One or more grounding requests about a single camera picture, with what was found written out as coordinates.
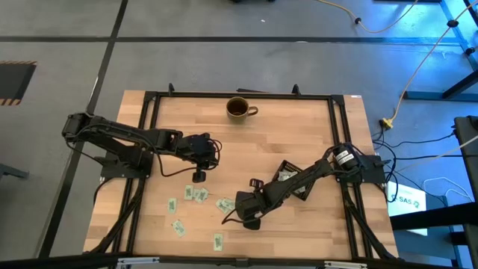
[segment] wooden tabletop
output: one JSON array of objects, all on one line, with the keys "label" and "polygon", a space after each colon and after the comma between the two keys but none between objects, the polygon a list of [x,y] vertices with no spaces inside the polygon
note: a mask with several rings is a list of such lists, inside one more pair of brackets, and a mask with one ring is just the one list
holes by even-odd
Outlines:
[{"label": "wooden tabletop", "polygon": [[[124,93],[117,121],[136,127],[144,91]],[[192,172],[163,178],[158,163],[146,182],[140,210],[134,253],[157,256],[208,256],[289,259],[350,259],[347,226],[340,186],[333,176],[316,181],[308,199],[296,197],[262,219],[261,229],[251,231],[239,223],[221,225],[224,214],[215,206],[218,199],[235,198],[237,191],[252,191],[249,180],[269,182],[283,160],[302,169],[312,165],[333,146],[326,101],[250,99],[259,113],[246,123],[231,125],[226,116],[227,99],[161,98],[156,128],[177,129],[184,135],[208,132],[222,142],[220,165],[208,171],[207,179],[195,188],[206,188],[203,204],[184,200],[184,188],[192,185]],[[360,96],[345,96],[353,143],[373,153],[370,132]],[[151,110],[146,122],[151,119]],[[336,115],[341,139],[338,107]],[[162,158],[165,173],[191,164],[177,158]],[[94,248],[114,224],[120,210],[124,179],[113,179],[98,193],[84,250]],[[387,204],[373,185],[361,187],[367,221],[389,252],[397,255]],[[177,198],[175,214],[168,214],[167,201]],[[186,235],[177,236],[171,223],[180,220]],[[121,250],[125,249],[129,223],[125,225]],[[214,233],[224,236],[222,252],[214,251]],[[359,254],[364,255],[360,228],[356,225]]]}]

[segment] power plug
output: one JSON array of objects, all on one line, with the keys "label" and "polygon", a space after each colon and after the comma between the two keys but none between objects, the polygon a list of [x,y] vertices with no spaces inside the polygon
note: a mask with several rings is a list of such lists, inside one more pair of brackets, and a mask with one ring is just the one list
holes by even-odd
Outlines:
[{"label": "power plug", "polygon": [[381,120],[379,121],[379,123],[380,123],[380,126],[383,127],[384,130],[386,130],[386,131],[387,131],[387,130],[390,130],[390,129],[392,129],[392,128],[394,127],[394,126],[391,124],[392,121],[391,121],[390,119],[385,119],[385,118],[383,118],[383,119],[381,119]]}]

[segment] dollar bill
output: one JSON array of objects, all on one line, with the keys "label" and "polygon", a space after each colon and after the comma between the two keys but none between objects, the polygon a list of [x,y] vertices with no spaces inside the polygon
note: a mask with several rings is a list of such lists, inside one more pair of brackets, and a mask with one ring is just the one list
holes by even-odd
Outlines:
[{"label": "dollar bill", "polygon": [[206,200],[208,198],[208,194],[209,194],[208,190],[202,188],[201,191],[199,192],[199,194],[196,197],[196,201],[198,203],[204,202],[204,200]]},{"label": "dollar bill", "polygon": [[179,237],[183,237],[186,235],[186,229],[184,228],[184,225],[182,225],[182,222],[180,220],[177,220],[171,224],[173,226],[173,229],[176,231],[176,234],[178,234]]},{"label": "dollar bill", "polygon": [[302,187],[296,189],[294,192],[295,192],[296,194],[301,194],[301,193],[305,192],[305,187],[302,186]]},{"label": "dollar bill", "polygon": [[289,179],[290,177],[292,176],[295,176],[297,174],[297,172],[289,172],[289,171],[279,171],[279,177],[278,177],[278,181],[285,181],[287,179]]},{"label": "dollar bill", "polygon": [[229,208],[227,208],[224,204],[223,204],[223,199],[219,199],[217,202],[216,202],[216,207],[218,207],[219,210],[221,210],[224,214],[228,214],[230,212]]},{"label": "dollar bill", "polygon": [[200,189],[193,189],[193,198],[196,199],[200,192]]},{"label": "dollar bill", "polygon": [[194,188],[192,185],[186,185],[186,189],[184,190],[184,199],[185,200],[192,200],[193,199],[193,191]]},{"label": "dollar bill", "polygon": [[228,199],[228,198],[224,198],[222,200],[222,204],[227,208],[229,209],[230,211],[234,210],[235,206],[236,206],[236,203],[231,200],[231,199]]},{"label": "dollar bill", "polygon": [[177,204],[177,200],[176,198],[170,198],[168,201],[167,201],[167,211],[170,213],[170,214],[174,214],[176,213],[176,204]]},{"label": "dollar bill", "polygon": [[214,234],[214,251],[223,251],[223,234]]}]

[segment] coffee mug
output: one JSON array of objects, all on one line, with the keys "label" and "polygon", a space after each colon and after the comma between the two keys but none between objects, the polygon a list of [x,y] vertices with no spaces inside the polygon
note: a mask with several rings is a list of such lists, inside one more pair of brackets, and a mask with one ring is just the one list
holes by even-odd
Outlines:
[{"label": "coffee mug", "polygon": [[259,109],[249,106],[249,103],[242,97],[232,97],[227,102],[226,111],[229,119],[236,123],[242,123],[248,116],[256,115]]}]

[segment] concrete floor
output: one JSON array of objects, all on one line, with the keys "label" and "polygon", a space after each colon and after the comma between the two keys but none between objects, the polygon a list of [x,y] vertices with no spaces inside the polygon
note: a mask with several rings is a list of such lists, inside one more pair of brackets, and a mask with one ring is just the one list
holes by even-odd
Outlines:
[{"label": "concrete floor", "polygon": [[[445,0],[454,16],[465,6]],[[120,0],[0,0],[0,36],[109,36]],[[393,22],[407,4],[337,0],[372,29]],[[419,4],[378,37],[439,37],[446,18],[438,4]],[[476,26],[468,14],[460,22],[474,43]],[[136,0],[130,1],[120,36],[283,36],[372,37],[342,10],[312,0]],[[453,32],[447,35],[454,37]],[[0,43],[0,61],[38,61],[22,104],[0,107],[0,162],[30,170],[28,180],[0,182],[0,260],[31,258],[63,173],[69,150],[60,131],[67,114],[83,111],[96,80],[105,43]],[[352,43],[117,43],[96,114],[114,119],[124,90],[227,90],[238,87],[288,93],[360,94],[370,130],[389,117],[409,76],[431,49],[428,45]],[[411,85],[443,91],[471,72],[457,45],[439,46]],[[386,140],[428,140],[448,135],[453,118],[477,114],[474,103],[405,101]],[[431,155],[458,146],[455,138],[435,145],[402,146],[398,156]],[[92,155],[102,152],[92,146]],[[386,150],[379,153],[390,157]],[[401,162],[405,167],[410,162]],[[446,176],[471,192],[462,160],[437,160],[404,171],[420,184]],[[81,252],[99,166],[84,158],[73,183],[52,255]],[[412,185],[399,178],[400,183]],[[445,182],[427,190],[444,194]],[[467,202],[450,194],[451,204]],[[183,265],[167,267],[185,268]]]}]

